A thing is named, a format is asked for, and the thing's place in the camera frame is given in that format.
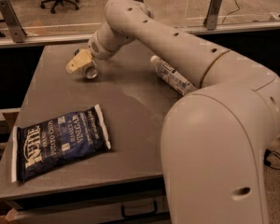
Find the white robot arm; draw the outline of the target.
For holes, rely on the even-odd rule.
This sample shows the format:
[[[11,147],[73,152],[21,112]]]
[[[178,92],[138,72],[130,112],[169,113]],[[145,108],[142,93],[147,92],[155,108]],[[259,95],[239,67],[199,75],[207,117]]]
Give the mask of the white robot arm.
[[[105,23],[67,66],[107,60],[139,40],[195,91],[161,129],[161,166],[173,224],[269,224],[263,178],[280,134],[280,77],[245,56],[157,22],[149,6],[109,0]]]

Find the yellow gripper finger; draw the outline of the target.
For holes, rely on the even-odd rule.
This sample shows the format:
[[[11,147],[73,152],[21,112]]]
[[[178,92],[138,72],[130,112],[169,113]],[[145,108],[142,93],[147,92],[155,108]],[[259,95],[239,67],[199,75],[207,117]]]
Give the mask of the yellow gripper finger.
[[[72,74],[91,62],[92,55],[88,49],[77,49],[74,58],[66,65],[66,71]]]

